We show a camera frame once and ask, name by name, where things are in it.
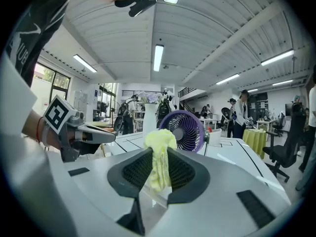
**red bracelet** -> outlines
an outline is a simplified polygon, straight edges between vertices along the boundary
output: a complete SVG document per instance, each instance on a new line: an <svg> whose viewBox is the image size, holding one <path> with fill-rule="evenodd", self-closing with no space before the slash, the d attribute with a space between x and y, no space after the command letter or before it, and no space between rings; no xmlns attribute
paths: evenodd
<svg viewBox="0 0 316 237"><path fill-rule="evenodd" d="M40 117L39 118L39 121L38 121L38 125L36 127L36 139L38 140L38 143L40 143L40 139L39 139L39 125L40 125L40 120L42 119L43 117Z"/></svg>

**ceiling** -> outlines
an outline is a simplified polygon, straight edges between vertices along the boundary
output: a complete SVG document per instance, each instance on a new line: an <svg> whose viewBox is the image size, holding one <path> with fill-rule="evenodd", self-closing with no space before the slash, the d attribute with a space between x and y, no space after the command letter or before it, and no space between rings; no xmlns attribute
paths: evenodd
<svg viewBox="0 0 316 237"><path fill-rule="evenodd" d="M303 85L315 60L313 42L282 0L158 0L135 18L104 0L70 0L46 54L91 83L172 83L207 91L271 88L293 79ZM164 45L159 72L156 44ZM267 66L261 62L294 49ZM82 73L79 54L98 72ZM234 74L240 77L216 85Z"/></svg>

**yellow-green tablecloth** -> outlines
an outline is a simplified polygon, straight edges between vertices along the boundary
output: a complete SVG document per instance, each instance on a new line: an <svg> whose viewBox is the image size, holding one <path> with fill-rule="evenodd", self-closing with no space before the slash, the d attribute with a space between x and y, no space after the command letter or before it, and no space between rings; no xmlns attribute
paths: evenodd
<svg viewBox="0 0 316 237"><path fill-rule="evenodd" d="M251 129L245 130L243 133L242 140L249 146L251 149L256 152L261 159L265 157L263 152L263 147L266 146L267 134L263 130Z"/></svg>

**man wearing cap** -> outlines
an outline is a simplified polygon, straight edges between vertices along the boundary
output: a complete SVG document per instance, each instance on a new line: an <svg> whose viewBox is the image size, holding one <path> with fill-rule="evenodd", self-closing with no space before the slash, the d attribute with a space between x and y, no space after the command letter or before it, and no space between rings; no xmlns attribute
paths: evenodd
<svg viewBox="0 0 316 237"><path fill-rule="evenodd" d="M236 100L234 98L231 98L230 100L228 100L228 102L232 105L231 106L231 111L230 111L230 114L229 114L229 121L228 121L228 125L227 125L227 138L230 138L232 132L233 132L233 136L234 136L233 111L234 111L234 104L235 104Z"/></svg>
<svg viewBox="0 0 316 237"><path fill-rule="evenodd" d="M239 99L234 105L235 124L234 124L234 138L242 139L243 132L249 123L248 119L248 107L247 101L249 93L247 90L243 90L240 94Z"/></svg>
<svg viewBox="0 0 316 237"><path fill-rule="evenodd" d="M132 3L141 2L133 10L133 15L145 11L154 5L156 0L151 0L150 5L145 0L110 0L114 1L117 7L130 6ZM6 47L6 52L24 81L31 86L34 69L42 48L58 30L65 15L69 0L34 0L30 7L22 15L11 39ZM45 121L33 110L29 114L22 132L31 138L38 138L41 135ZM74 138L74 134L68 134L69 139ZM57 134L52 130L48 132L47 143L55 148L60 148Z"/></svg>

